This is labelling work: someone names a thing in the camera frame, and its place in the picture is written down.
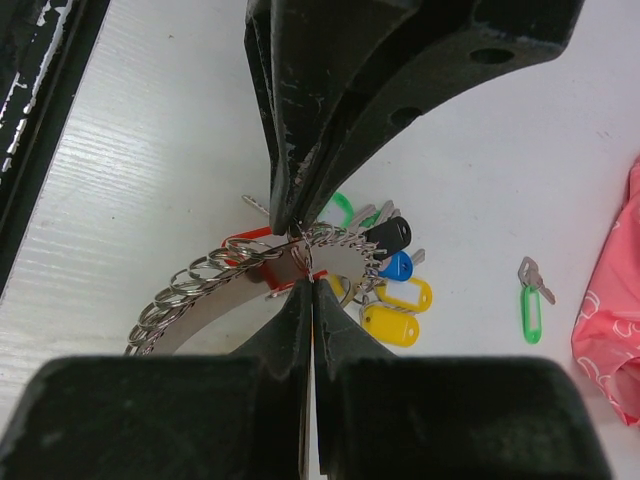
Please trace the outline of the key with red tag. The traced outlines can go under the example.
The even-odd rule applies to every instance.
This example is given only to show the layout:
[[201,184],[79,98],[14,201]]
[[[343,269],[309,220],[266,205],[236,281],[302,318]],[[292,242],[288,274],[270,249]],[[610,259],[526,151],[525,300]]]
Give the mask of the key with red tag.
[[[232,234],[221,243],[226,247],[232,238],[242,238],[252,240],[251,244],[244,244],[244,247],[254,248],[258,251],[265,251],[266,247],[257,245],[257,242],[268,244],[271,248],[284,245],[288,242],[286,236],[275,236],[269,226],[246,232]],[[286,291],[293,287],[294,283],[304,276],[303,264],[295,260],[290,251],[285,251],[281,257],[275,260],[267,260],[258,267],[256,274],[251,274],[252,280],[264,280],[270,291],[274,294]]]

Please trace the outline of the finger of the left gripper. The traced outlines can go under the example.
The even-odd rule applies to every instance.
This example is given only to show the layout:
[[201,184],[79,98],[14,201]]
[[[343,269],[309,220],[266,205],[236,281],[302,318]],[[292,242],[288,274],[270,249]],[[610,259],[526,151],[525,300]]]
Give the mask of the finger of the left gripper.
[[338,107],[381,43],[417,1],[250,1],[244,45],[270,157],[274,233],[310,224],[328,193],[321,178],[341,142]]
[[310,225],[329,197],[414,120],[510,72],[552,61],[569,44],[580,1],[425,1],[367,60],[347,114],[297,214]]

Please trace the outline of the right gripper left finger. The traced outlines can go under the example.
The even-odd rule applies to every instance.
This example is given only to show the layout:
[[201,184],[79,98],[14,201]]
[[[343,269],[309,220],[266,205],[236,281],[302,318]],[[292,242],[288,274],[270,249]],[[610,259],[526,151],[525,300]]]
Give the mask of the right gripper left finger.
[[5,479],[304,479],[313,287],[217,356],[44,364],[1,439]]

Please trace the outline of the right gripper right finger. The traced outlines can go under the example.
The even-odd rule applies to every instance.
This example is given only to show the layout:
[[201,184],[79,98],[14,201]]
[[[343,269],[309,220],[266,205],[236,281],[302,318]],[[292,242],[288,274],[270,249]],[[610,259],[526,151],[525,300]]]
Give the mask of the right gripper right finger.
[[331,479],[608,479],[566,372],[539,357],[400,357],[313,288],[319,466]]

